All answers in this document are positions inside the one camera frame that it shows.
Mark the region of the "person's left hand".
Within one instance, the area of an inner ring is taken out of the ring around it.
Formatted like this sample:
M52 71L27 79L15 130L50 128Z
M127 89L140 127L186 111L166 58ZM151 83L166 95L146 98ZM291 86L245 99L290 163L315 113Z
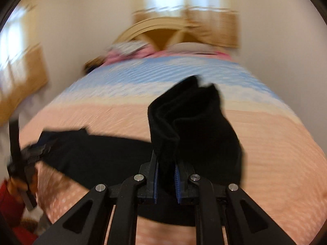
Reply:
M27 186L25 182L21 179L10 177L7 182L8 192L20 203L22 204L22 192L26 192L29 189L34 197L36 197L36 193L38 191L38 171L36 170L32 176L32 181Z

